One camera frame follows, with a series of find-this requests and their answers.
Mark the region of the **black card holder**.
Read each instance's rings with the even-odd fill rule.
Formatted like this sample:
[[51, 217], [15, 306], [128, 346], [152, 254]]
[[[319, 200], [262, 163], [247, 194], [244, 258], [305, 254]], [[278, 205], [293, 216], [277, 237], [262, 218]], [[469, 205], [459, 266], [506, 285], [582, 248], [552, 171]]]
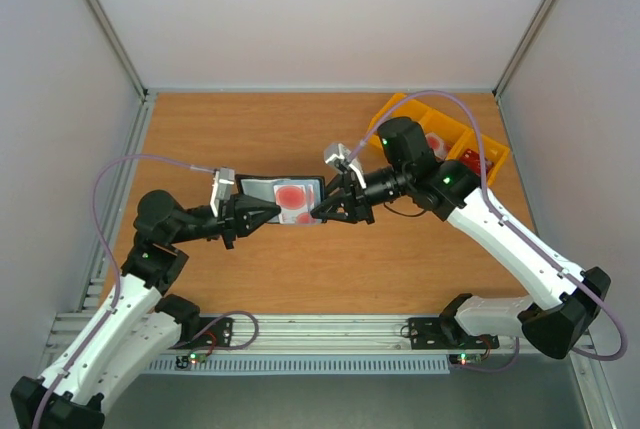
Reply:
[[[316, 206], [322, 202], [324, 197], [324, 178], [322, 176], [319, 177], [258, 177], [251, 175], [237, 175], [236, 176], [236, 184], [238, 185], [238, 190], [246, 195], [253, 196], [255, 198], [259, 198], [269, 202], [275, 202], [274, 196], [274, 185], [281, 182], [293, 181], [293, 180], [303, 180], [303, 179], [312, 179], [318, 180], [320, 185], [320, 201], [316, 204]], [[270, 224], [279, 224], [277, 222], [277, 217], [273, 218], [269, 221]]]

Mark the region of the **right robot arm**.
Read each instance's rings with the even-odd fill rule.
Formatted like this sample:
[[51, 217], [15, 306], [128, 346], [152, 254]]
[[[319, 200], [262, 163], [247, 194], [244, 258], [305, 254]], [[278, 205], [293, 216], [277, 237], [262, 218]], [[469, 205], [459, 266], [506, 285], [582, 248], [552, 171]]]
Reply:
[[464, 163], [437, 159], [417, 122], [391, 118], [377, 134], [388, 164], [373, 172], [364, 172], [340, 143], [325, 149], [325, 163], [337, 174], [313, 218], [372, 224], [375, 206], [409, 197], [476, 241], [527, 292], [521, 298], [458, 295], [439, 315], [447, 345], [459, 347], [474, 336], [509, 336], [526, 339], [548, 357], [564, 358], [599, 314], [597, 302], [606, 296], [610, 277], [598, 267], [584, 270], [542, 243]]

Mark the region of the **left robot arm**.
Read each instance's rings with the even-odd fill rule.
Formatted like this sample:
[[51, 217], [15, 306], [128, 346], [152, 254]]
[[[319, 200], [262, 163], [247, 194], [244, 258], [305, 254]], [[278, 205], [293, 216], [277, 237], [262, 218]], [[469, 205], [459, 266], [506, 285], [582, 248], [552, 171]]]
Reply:
[[206, 343], [188, 357], [198, 363], [225, 348], [230, 314], [203, 321], [199, 307], [169, 289], [188, 257], [178, 244], [238, 238], [279, 215], [280, 207], [245, 194], [183, 208], [163, 190], [147, 193], [134, 220], [136, 234], [114, 285], [74, 341], [39, 377], [22, 377], [10, 398], [21, 428], [101, 428], [115, 401], [161, 353]]

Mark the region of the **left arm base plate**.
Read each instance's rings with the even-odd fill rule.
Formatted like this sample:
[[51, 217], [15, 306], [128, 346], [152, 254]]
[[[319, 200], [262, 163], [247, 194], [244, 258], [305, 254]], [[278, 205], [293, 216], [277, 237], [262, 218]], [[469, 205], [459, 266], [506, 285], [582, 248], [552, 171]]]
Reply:
[[229, 347], [233, 323], [232, 317], [201, 317], [198, 325], [187, 332], [188, 338], [183, 337], [172, 349], [204, 350], [211, 347]]

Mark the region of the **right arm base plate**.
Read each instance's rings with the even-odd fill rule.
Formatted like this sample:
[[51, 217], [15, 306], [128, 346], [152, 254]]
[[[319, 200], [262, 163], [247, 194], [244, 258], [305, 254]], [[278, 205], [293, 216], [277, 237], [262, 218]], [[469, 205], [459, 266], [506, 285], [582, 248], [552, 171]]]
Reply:
[[401, 329], [401, 335], [410, 342], [412, 350], [484, 350], [498, 349], [497, 336], [469, 336], [454, 329], [444, 329], [438, 317], [410, 317]]

